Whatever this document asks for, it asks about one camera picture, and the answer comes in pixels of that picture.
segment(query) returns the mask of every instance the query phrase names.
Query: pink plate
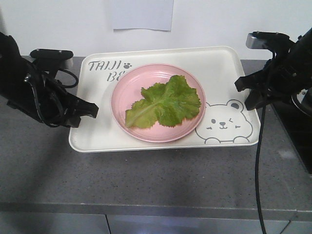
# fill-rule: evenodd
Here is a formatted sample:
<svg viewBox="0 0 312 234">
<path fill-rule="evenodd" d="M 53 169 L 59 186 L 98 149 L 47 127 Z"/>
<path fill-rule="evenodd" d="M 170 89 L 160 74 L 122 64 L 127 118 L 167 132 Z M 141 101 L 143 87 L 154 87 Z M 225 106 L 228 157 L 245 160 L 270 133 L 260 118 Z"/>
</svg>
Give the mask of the pink plate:
<svg viewBox="0 0 312 234">
<path fill-rule="evenodd" d="M 167 83 L 173 75 L 185 76 L 188 85 L 197 89 L 201 102 L 199 114 L 191 120 L 184 120 L 176 127 L 166 127 L 156 122 L 153 127 L 147 129 L 127 128 L 125 126 L 126 110 L 131 109 L 135 101 L 143 98 L 141 88 L 147 89 L 156 82 Z M 126 133 L 144 141 L 168 142 L 182 138 L 194 130 L 204 116 L 205 103 L 204 91 L 190 73 L 168 64 L 148 64 L 131 70 L 119 80 L 113 91 L 111 108 L 115 120 Z"/>
</svg>

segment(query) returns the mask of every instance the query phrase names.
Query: gray cabinet door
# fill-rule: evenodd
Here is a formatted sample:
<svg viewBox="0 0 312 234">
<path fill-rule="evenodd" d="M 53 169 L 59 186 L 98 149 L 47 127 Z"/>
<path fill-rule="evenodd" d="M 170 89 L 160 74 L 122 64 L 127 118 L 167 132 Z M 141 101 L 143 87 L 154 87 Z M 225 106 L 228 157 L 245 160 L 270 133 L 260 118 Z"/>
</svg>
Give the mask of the gray cabinet door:
<svg viewBox="0 0 312 234">
<path fill-rule="evenodd" d="M 112 234 L 261 234 L 258 220 L 108 215 Z M 287 221 L 265 221 L 267 233 L 280 234 Z"/>
<path fill-rule="evenodd" d="M 312 222 L 291 222 L 282 234 L 311 234 L 312 233 Z"/>
<path fill-rule="evenodd" d="M 0 212 L 3 234 L 109 234 L 105 215 Z"/>
</svg>

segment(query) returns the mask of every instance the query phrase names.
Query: bear cartoon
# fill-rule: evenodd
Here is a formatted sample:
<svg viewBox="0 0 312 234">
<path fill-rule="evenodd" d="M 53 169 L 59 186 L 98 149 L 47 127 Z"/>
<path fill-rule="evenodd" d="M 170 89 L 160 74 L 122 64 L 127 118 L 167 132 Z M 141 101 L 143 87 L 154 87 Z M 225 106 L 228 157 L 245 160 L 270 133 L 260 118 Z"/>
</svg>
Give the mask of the bear cartoon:
<svg viewBox="0 0 312 234">
<path fill-rule="evenodd" d="M 226 104 L 206 103 L 205 116 L 195 128 L 204 143 L 246 143 L 253 133 L 252 124 L 243 113 L 244 105 L 231 99 Z"/>
</svg>

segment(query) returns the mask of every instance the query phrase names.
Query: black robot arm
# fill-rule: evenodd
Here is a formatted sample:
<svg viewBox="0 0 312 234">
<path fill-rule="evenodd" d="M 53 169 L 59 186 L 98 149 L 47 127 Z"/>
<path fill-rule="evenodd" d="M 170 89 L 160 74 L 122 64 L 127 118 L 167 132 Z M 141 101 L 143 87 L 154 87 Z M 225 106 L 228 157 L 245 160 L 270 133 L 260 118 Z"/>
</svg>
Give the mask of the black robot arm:
<svg viewBox="0 0 312 234">
<path fill-rule="evenodd" d="M 248 34 L 246 45 L 273 53 L 262 70 L 235 82 L 239 92 L 251 89 L 245 101 L 248 110 L 278 100 L 288 102 L 303 89 L 312 93 L 312 29 L 296 43 L 282 33 L 253 32 Z"/>
<path fill-rule="evenodd" d="M 77 85 L 78 78 L 62 69 L 73 57 L 67 50 L 37 49 L 29 62 L 19 52 L 11 36 L 0 33 L 0 95 L 7 104 L 49 127 L 78 127 L 81 116 L 96 118 L 98 107 L 66 91 Z M 55 79 L 57 72 L 72 75 L 76 82 L 65 86 Z"/>
</svg>

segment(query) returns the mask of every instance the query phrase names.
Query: white tray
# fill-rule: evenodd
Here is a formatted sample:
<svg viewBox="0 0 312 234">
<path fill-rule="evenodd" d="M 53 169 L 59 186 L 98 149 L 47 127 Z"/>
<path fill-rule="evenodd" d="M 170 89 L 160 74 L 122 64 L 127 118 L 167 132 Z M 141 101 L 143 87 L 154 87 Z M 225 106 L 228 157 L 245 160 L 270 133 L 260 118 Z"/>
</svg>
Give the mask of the white tray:
<svg viewBox="0 0 312 234">
<path fill-rule="evenodd" d="M 205 90 L 207 104 L 202 122 L 179 140 L 151 143 L 136 139 L 126 134 L 112 116 L 110 100 L 119 77 L 150 63 L 181 67 Z M 99 110 L 97 118 L 82 117 L 79 127 L 70 129 L 69 143 L 83 153 L 256 144 L 260 128 L 257 112 L 247 111 L 244 105 L 249 91 L 239 93 L 234 85 L 244 75 L 236 52 L 224 46 L 90 55 L 81 65 L 77 96 L 95 103 Z M 220 129 L 220 123 L 225 123 L 226 129 Z"/>
</svg>

